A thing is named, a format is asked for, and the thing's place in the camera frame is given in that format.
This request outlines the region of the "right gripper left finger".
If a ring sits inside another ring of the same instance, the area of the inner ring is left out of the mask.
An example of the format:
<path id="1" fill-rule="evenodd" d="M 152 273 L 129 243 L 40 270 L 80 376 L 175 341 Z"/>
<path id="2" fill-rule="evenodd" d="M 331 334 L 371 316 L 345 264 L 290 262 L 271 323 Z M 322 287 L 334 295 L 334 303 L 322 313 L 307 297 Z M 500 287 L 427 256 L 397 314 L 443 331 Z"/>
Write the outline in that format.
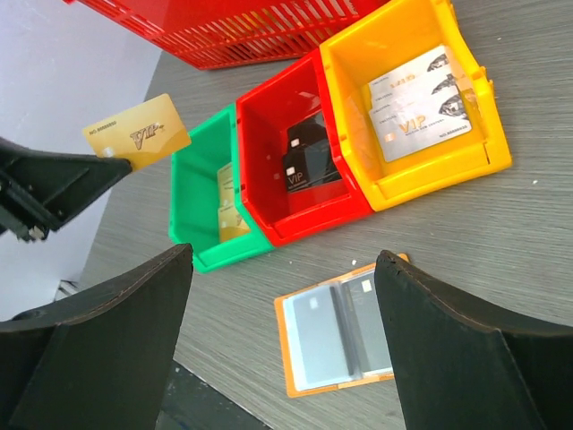
<path id="1" fill-rule="evenodd" d="M 4 429 L 151 429 L 192 283 L 192 247 L 1 324 Z"/>

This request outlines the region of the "yellow plastic bin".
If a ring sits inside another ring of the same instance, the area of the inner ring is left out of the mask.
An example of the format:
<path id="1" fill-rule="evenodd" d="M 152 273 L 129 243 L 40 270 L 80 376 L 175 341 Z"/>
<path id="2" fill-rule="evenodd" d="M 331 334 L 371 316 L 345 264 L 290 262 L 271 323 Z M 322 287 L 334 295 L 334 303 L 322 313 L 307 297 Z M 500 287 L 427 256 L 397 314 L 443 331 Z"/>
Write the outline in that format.
<path id="1" fill-rule="evenodd" d="M 369 115 L 369 82 L 438 45 L 448 49 L 472 130 L 387 162 Z M 342 156 L 375 211 L 510 167 L 492 81 L 451 2 L 391 1 L 322 43 L 321 58 Z"/>

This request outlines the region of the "black card in red bin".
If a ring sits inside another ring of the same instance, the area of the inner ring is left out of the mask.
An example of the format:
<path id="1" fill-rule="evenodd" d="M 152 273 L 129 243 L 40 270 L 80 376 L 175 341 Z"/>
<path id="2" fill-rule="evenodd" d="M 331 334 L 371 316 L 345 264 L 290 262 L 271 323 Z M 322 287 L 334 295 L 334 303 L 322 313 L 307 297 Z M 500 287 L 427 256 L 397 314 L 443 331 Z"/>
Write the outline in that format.
<path id="1" fill-rule="evenodd" d="M 287 129 L 287 148 L 282 157 L 282 165 L 289 193 L 341 179 L 331 156 L 321 111 Z"/>

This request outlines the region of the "red plastic bin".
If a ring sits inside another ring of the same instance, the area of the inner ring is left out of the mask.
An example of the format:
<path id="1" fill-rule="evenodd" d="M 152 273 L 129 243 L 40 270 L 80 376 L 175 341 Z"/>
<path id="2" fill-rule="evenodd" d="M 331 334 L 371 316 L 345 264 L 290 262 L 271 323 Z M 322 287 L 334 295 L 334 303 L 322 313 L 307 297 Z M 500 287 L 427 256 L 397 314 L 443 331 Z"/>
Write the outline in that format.
<path id="1" fill-rule="evenodd" d="M 236 102 L 239 191 L 243 206 L 274 246 L 283 246 L 373 213 L 338 141 L 321 54 L 313 50 Z M 287 189 L 283 158 L 300 140 L 293 127 L 318 119 L 341 178 Z"/>

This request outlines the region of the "black credit card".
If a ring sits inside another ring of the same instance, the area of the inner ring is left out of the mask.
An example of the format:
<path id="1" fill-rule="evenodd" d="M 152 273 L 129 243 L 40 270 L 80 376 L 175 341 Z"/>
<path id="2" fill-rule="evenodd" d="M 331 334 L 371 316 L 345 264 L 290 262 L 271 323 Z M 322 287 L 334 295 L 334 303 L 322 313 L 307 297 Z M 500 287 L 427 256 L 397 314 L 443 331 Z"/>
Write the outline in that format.
<path id="1" fill-rule="evenodd" d="M 391 374 L 392 364 L 374 283 L 369 270 L 342 284 L 358 368 L 364 375 Z"/>

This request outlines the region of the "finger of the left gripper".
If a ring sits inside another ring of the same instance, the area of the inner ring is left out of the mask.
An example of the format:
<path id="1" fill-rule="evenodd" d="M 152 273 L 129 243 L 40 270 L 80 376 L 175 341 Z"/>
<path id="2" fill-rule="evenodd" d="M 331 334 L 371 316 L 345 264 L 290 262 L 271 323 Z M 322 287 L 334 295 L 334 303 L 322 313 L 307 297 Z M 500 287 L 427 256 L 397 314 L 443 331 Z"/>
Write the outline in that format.
<path id="1" fill-rule="evenodd" d="M 5 138 L 2 170 L 39 203 L 49 232 L 71 222 L 133 171 L 126 159 L 31 150 Z"/>

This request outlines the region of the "white card in yellow bin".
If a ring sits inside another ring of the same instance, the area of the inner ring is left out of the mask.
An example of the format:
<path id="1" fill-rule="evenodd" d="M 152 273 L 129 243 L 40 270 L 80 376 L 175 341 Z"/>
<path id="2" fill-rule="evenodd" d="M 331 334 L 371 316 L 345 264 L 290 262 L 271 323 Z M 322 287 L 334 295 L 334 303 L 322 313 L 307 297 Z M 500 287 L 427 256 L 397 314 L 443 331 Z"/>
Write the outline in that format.
<path id="1" fill-rule="evenodd" d="M 369 90 L 369 115 L 387 162 L 472 130 L 443 45 L 370 81 Z"/>

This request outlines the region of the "gold card in green bin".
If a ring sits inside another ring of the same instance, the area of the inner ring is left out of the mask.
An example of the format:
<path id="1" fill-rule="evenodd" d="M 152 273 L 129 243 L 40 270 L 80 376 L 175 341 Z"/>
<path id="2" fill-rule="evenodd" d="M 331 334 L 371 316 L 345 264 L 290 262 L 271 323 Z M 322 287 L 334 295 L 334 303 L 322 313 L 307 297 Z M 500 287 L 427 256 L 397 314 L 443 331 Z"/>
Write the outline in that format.
<path id="1" fill-rule="evenodd" d="M 235 206 L 233 164 L 227 163 L 217 173 L 218 180 L 218 232 L 221 243 L 250 232 L 244 217 Z"/>

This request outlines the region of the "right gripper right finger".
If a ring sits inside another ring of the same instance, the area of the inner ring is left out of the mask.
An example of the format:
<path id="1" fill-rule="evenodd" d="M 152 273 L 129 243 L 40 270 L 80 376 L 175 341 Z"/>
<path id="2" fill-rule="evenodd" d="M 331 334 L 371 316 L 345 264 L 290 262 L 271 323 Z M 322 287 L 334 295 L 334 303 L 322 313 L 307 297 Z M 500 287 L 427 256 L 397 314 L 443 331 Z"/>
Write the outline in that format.
<path id="1" fill-rule="evenodd" d="M 572 330 L 383 251 L 375 287 L 409 429 L 569 429 Z"/>

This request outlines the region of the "red plastic shopping basket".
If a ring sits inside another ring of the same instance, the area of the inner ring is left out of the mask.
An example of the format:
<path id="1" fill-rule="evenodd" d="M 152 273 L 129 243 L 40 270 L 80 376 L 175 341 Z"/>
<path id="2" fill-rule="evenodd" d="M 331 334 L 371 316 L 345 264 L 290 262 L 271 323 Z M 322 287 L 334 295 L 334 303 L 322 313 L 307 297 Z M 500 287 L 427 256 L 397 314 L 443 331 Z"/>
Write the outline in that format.
<path id="1" fill-rule="evenodd" d="M 298 58 L 383 5 L 377 0 L 83 0 L 199 70 Z"/>

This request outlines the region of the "yellow leather card holder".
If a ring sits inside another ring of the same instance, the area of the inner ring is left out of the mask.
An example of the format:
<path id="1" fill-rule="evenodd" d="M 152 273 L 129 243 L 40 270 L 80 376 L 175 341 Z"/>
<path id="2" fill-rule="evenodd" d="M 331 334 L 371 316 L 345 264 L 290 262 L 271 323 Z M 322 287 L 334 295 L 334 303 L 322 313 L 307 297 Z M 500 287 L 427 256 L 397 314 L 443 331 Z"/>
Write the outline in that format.
<path id="1" fill-rule="evenodd" d="M 374 374 L 364 375 L 358 368 L 355 346 L 350 333 L 350 324 L 348 320 L 348 311 L 346 306 L 345 293 L 343 292 L 342 284 L 361 273 L 369 270 L 375 271 L 376 264 L 373 262 L 361 268 L 355 269 L 336 278 L 327 279 L 323 282 L 311 285 L 307 288 L 300 289 L 296 292 L 278 297 L 274 300 L 274 308 L 278 321 L 278 336 L 281 347 L 281 356 L 283 361 L 283 368 L 285 374 L 286 393 L 290 398 L 298 398 L 307 395 L 324 393 L 328 391 L 336 391 L 345 388 L 365 385 L 368 383 L 376 383 L 378 381 L 387 381 L 394 378 L 393 369 L 391 374 Z M 344 383 L 331 384 L 314 388 L 306 391 L 299 391 L 295 387 L 296 365 L 299 363 L 300 357 L 296 351 L 295 335 L 296 325 L 294 312 L 292 308 L 292 301 L 294 297 L 303 294 L 306 291 L 322 286 L 332 286 L 335 289 L 336 308 L 338 312 L 338 321 L 340 323 L 340 330 L 342 340 L 344 343 L 346 358 L 352 371 L 351 380 Z"/>

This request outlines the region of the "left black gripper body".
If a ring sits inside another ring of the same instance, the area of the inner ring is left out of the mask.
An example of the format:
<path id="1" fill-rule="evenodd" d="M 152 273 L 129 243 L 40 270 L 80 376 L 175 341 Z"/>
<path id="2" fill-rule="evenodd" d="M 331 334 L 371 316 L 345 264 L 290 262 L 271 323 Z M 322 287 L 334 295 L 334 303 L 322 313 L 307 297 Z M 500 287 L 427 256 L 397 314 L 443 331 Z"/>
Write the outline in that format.
<path id="1" fill-rule="evenodd" d="M 5 171 L 1 171 L 1 233 L 10 230 L 19 241 L 45 241 L 49 229 L 42 223 L 39 203 Z"/>

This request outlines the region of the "green plastic bin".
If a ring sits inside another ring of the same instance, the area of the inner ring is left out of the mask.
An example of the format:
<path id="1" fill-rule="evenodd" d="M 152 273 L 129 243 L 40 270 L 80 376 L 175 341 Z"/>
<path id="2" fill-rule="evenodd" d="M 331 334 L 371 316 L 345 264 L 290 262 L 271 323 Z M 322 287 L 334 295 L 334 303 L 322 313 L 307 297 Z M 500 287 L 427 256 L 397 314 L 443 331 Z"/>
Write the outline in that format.
<path id="1" fill-rule="evenodd" d="M 193 264 L 201 273 L 272 251 L 274 246 L 241 200 L 235 104 L 196 126 L 189 136 L 191 144 L 171 157 L 171 240 L 192 245 Z M 235 206 L 250 232 L 221 243 L 217 173 L 227 163 L 233 164 Z"/>

